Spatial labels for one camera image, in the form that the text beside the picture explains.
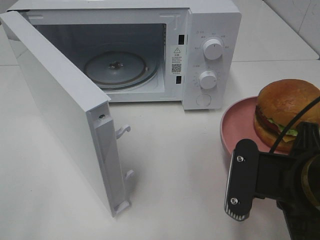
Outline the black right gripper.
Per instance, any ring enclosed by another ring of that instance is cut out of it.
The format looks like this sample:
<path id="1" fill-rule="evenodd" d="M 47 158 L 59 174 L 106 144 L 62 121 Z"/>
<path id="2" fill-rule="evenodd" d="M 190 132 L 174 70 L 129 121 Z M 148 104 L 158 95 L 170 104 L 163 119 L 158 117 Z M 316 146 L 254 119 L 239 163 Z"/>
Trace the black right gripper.
<path id="1" fill-rule="evenodd" d="M 292 240 L 320 238 L 320 130 L 298 124 L 289 155 L 260 153 L 255 192 L 276 200 Z"/>

